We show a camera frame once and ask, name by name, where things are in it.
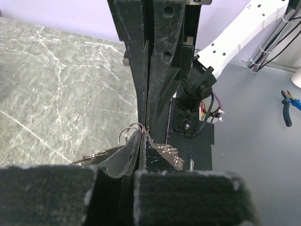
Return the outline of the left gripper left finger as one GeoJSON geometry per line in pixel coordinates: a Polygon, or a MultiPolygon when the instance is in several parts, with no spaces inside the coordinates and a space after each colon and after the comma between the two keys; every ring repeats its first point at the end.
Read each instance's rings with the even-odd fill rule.
{"type": "Polygon", "coordinates": [[[141,133],[95,164],[0,169],[3,226],[131,226],[141,133]]]}

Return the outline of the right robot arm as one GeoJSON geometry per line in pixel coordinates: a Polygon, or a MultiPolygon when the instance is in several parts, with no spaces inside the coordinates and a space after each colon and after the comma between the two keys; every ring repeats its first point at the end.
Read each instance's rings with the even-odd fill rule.
{"type": "Polygon", "coordinates": [[[195,52],[200,10],[208,0],[110,0],[134,79],[138,127],[156,131],[163,108],[179,87],[181,108],[197,111],[225,66],[258,33],[281,18],[287,0],[252,0],[207,47],[195,52]]]}

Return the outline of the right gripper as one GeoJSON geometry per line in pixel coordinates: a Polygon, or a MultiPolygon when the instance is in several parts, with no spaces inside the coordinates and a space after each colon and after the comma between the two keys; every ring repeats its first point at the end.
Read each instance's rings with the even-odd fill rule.
{"type": "Polygon", "coordinates": [[[124,42],[137,95],[138,122],[147,124],[150,134],[158,131],[159,118],[179,83],[174,81],[180,67],[172,67],[183,25],[181,78],[187,79],[194,59],[200,11],[211,0],[155,0],[154,46],[150,61],[143,0],[109,0],[108,5],[119,36],[124,42]]]}

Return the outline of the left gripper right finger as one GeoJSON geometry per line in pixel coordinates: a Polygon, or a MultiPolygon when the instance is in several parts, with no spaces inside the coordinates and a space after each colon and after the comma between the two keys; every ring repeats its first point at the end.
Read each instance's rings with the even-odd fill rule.
{"type": "Polygon", "coordinates": [[[242,177],[233,172],[137,170],[136,226],[259,226],[242,177]]]}

